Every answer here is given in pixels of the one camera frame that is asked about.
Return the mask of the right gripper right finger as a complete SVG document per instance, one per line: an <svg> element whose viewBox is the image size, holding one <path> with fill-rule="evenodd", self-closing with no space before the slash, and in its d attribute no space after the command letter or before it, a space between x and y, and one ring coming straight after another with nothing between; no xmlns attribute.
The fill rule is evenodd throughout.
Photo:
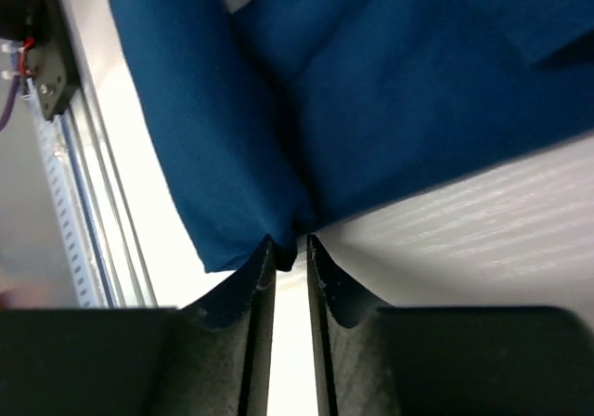
<svg viewBox="0 0 594 416"><path fill-rule="evenodd" d="M322 415L589 415L593 333L553 306L389 305L307 240Z"/></svg>

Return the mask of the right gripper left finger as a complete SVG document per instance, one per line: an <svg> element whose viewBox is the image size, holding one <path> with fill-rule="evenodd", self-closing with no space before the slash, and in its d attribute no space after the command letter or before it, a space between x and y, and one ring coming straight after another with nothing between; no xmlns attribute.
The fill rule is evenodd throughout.
<svg viewBox="0 0 594 416"><path fill-rule="evenodd" d="M5 415L263 415L276 248L181 309L1 314Z"/></svg>

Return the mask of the blue t shirt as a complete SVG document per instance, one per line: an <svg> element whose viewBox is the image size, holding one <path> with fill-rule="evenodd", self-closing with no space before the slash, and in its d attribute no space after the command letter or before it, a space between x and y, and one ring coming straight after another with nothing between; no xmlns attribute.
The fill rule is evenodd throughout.
<svg viewBox="0 0 594 416"><path fill-rule="evenodd" d="M204 268L593 126L593 0L109 0Z"/></svg>

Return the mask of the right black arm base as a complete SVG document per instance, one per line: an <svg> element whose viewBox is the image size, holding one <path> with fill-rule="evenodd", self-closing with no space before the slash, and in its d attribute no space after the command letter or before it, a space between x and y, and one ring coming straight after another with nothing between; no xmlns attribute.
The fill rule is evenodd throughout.
<svg viewBox="0 0 594 416"><path fill-rule="evenodd" d="M16 72L30 80L51 122L81 87L61 0L1 0L1 38L17 45Z"/></svg>

